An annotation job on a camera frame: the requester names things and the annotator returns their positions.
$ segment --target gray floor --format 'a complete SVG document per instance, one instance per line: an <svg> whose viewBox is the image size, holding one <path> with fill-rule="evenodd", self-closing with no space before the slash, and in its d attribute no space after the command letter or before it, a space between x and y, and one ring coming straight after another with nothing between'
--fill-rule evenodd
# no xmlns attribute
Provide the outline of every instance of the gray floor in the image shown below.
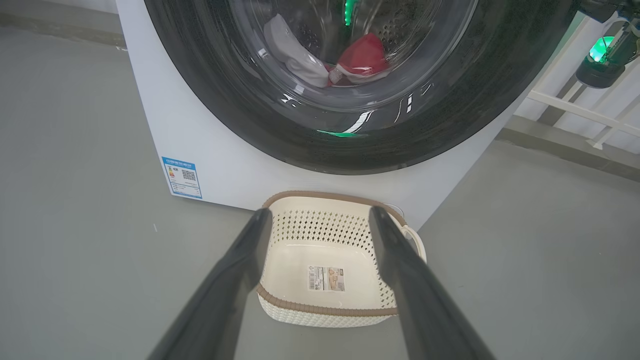
<svg viewBox="0 0 640 360"><path fill-rule="evenodd" d="M112 47L0 29L0 154L1 359L143 359L250 216L169 195ZM634 359L639 208L639 183L494 142L420 235L499 359ZM328 357L406 358L398 319L249 298L236 359Z"/></svg>

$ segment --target brown trim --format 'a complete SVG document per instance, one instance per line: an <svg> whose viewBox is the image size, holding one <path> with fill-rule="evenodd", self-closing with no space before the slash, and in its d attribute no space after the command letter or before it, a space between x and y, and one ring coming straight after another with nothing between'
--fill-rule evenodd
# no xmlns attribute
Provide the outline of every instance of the brown trim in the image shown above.
<svg viewBox="0 0 640 360"><path fill-rule="evenodd" d="M284 301L270 294L264 287L262 287L262 284L258 284L256 292L271 305L281 307L283 309L302 311L304 313L357 317L391 316L398 314L397 307L390 307L388 309L338 309L336 307L311 306L297 302Z"/></svg>
<svg viewBox="0 0 640 360"><path fill-rule="evenodd" d="M363 197L350 196L350 195L342 195L338 193L322 193L322 192L301 192L301 191L291 191L291 192L281 192L276 195L270 197L264 205L263 208L270 207L274 202L284 199L286 197L315 197L318 199L331 199L331 200L340 200L340 201L348 201L355 202L357 204L369 205L369 206L381 206L387 213L391 214L396 220L400 223L400 226L405 226L406 221L402 218L402 216L396 211L390 208L388 205L383 204L380 201L365 199Z"/></svg>

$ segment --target front-loading washing machine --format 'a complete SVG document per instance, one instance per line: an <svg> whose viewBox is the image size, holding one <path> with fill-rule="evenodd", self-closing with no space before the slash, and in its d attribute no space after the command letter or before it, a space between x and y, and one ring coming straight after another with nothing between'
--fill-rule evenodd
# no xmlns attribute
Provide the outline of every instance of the front-loading washing machine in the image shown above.
<svg viewBox="0 0 640 360"><path fill-rule="evenodd" d="M420 227L516 110L572 0L121 0L172 194L355 195Z"/></svg>

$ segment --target product label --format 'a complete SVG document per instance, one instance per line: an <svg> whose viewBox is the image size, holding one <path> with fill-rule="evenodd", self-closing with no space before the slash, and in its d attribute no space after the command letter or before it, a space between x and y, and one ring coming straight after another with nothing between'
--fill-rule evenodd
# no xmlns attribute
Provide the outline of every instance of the product label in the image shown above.
<svg viewBox="0 0 640 360"><path fill-rule="evenodd" d="M344 269L331 266L308 267L308 289L314 291L345 291Z"/></svg>
<svg viewBox="0 0 640 360"><path fill-rule="evenodd" d="M174 194L202 199L195 164L164 156L162 161L164 171L166 171L169 183L171 183L171 191Z"/></svg>

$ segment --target laundry basket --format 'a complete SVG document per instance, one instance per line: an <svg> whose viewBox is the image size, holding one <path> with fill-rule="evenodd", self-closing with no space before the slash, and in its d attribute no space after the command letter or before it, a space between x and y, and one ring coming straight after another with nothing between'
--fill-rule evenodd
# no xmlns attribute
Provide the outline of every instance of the laundry basket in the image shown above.
<svg viewBox="0 0 640 360"><path fill-rule="evenodd" d="M380 278L369 209L382 206L417 254L422 240L390 207L373 200L317 192L284 192L264 205L273 214L258 299L275 320L316 327L357 327L397 314Z"/></svg>

